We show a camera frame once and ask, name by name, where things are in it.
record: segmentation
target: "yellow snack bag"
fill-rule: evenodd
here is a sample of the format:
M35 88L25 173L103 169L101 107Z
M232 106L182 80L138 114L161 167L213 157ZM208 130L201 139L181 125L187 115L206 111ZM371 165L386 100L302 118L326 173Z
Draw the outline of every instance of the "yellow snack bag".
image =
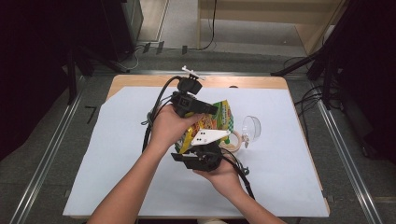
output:
M175 143L177 153L184 154L191 148L191 141L200 129L229 130L233 131L233 114L227 100L214 103L218 108L216 115L205 114L198 122L193 124L183 136ZM228 136L221 138L218 142L229 143Z

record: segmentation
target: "person's right hand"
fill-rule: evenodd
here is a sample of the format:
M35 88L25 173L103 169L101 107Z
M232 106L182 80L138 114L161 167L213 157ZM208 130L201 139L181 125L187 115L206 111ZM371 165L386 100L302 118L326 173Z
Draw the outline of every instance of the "person's right hand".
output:
M239 181L238 173L233 166L225 160L222 160L220 166L211 172L197 171L194 172L209 180L213 187L224 197L230 197L245 193Z

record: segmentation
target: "table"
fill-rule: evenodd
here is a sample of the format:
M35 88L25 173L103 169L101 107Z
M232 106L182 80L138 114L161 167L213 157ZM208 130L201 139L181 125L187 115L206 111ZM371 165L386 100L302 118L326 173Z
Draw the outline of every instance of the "table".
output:
M197 48L201 41L201 19L213 19L214 2L198 1ZM344 3L345 0L218 0L216 20L295 24L309 55L336 21Z
M170 77L119 75L114 78L64 216L88 217L134 164L141 153L146 129L140 121L161 90L156 86L162 86ZM250 168L247 179L256 200L279 217L327 217L329 206L322 196L285 79L210 76L201 83L204 87L197 94L199 100L210 103L228 97L236 130L241 129L237 121L246 115L255 115L262 122L262 137L248 149L241 148L236 155ZM251 102L256 102L256 111L250 109ZM173 161L171 151L174 149L170 148L164 156L152 180L140 218L242 216L209 182L187 170L183 163Z

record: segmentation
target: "person's left hand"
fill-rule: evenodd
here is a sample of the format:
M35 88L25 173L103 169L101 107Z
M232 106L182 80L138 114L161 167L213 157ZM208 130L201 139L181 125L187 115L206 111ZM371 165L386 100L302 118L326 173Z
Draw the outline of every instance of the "person's left hand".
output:
M154 120L148 144L164 150L164 154L202 116L203 114L194 114L189 118L181 118L172 105L164 106Z

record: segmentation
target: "white paper sheet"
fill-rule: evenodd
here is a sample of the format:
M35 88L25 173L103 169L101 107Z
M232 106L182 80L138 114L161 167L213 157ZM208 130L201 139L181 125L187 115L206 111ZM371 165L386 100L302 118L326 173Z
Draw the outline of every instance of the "white paper sheet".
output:
M64 209L70 217L90 216L141 154L146 119L161 88L126 87L101 108L92 139ZM169 88L164 96L175 89ZM237 157L248 166L256 200L279 217L329 215L318 176L304 142L289 91L203 88L197 99L228 100L234 128L257 117L261 137ZM174 161L171 147L158 167L140 210L142 217L241 217L211 184Z

